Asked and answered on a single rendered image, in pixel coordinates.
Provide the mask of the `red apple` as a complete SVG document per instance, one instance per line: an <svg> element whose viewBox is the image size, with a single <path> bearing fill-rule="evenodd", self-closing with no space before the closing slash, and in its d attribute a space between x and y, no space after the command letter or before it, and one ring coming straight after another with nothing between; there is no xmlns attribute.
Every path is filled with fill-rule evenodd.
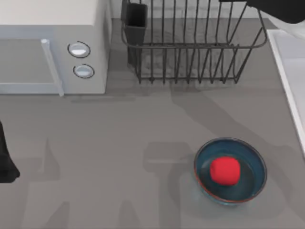
<svg viewBox="0 0 305 229"><path fill-rule="evenodd" d="M237 159L221 156L214 159L209 166L211 180L218 185L234 186L241 177L241 165Z"/></svg>

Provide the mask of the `large microwave knob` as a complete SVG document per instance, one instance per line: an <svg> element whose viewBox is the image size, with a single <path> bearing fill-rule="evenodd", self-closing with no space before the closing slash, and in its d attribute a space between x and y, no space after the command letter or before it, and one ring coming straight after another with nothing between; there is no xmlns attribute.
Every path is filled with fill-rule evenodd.
<svg viewBox="0 0 305 229"><path fill-rule="evenodd" d="M68 53L75 58L86 58L90 55L91 49L89 45L84 42L77 41L75 43L70 43L67 47Z"/></svg>

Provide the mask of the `pale microwave oven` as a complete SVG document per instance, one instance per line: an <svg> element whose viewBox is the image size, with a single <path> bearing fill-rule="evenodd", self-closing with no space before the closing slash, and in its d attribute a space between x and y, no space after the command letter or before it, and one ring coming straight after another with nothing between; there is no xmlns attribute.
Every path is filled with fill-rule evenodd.
<svg viewBox="0 0 305 229"><path fill-rule="evenodd" d="M64 95L105 93L112 36L110 0L0 0L0 94L58 94L41 39L50 40ZM89 45L86 58L68 45ZM95 74L81 79L74 66Z"/></svg>

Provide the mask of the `blue bowl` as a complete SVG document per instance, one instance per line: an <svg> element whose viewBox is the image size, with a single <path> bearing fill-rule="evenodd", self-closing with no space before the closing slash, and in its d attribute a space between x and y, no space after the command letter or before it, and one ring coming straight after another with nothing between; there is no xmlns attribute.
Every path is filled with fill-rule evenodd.
<svg viewBox="0 0 305 229"><path fill-rule="evenodd" d="M231 156L241 166L241 178L233 186L212 181L210 165L222 156ZM193 174L198 188L211 200L225 206L236 206L253 200L265 187L267 168L261 154L249 143L230 137L206 142L197 151L193 161Z"/></svg>

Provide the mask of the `small microwave knob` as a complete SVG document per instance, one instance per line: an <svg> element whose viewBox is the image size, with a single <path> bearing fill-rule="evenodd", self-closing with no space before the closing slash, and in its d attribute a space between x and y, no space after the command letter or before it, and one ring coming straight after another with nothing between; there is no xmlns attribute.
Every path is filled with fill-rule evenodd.
<svg viewBox="0 0 305 229"><path fill-rule="evenodd" d="M81 79L90 79L94 76L95 70L87 64L74 66L73 73Z"/></svg>

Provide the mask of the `black utensil cup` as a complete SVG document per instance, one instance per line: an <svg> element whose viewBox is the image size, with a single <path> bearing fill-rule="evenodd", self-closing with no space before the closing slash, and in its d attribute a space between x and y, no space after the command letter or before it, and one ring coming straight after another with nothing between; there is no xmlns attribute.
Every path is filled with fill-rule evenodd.
<svg viewBox="0 0 305 229"><path fill-rule="evenodd" d="M138 55L142 51L145 31L147 28L148 6L122 0L121 19L127 40L128 64L135 67Z"/></svg>

